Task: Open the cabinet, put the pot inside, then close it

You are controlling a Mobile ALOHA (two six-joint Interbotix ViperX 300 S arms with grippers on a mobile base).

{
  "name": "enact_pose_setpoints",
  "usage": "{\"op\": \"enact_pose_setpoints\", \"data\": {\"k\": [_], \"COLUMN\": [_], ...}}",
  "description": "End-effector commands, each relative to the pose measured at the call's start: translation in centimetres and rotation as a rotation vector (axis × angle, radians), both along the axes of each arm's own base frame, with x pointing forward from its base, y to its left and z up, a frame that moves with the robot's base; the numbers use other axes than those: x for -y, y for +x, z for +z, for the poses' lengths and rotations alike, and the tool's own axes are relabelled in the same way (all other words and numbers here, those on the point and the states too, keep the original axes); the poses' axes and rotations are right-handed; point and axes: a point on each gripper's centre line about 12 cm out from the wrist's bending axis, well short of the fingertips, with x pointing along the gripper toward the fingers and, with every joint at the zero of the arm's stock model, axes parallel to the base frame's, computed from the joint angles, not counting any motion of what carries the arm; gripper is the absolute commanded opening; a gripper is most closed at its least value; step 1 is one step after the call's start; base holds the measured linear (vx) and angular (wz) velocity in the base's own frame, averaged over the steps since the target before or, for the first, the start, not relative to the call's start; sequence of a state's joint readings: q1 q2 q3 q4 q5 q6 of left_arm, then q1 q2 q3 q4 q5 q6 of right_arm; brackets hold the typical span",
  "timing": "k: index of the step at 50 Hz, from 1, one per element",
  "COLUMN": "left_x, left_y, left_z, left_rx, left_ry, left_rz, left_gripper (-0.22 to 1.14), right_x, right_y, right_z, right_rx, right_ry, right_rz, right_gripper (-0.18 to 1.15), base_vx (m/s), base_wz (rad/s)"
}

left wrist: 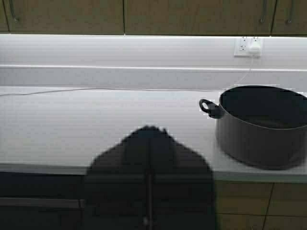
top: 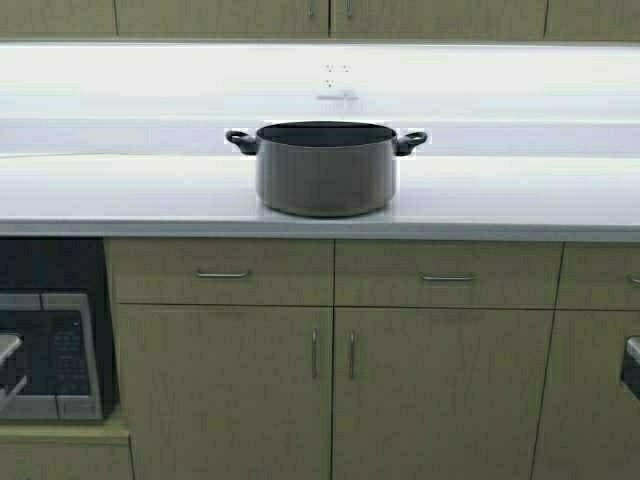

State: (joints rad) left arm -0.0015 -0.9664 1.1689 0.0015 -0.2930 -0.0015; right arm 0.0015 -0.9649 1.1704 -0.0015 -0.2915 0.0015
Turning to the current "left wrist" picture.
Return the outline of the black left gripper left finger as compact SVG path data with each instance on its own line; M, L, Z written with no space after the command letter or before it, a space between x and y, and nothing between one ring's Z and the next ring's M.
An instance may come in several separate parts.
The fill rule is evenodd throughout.
M95 157L84 177L85 230L145 230L152 128L144 126Z

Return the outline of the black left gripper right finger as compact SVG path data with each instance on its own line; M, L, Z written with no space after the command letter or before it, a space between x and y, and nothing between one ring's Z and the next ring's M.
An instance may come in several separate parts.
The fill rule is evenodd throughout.
M217 229L213 173L206 160L166 130L150 128L151 230Z

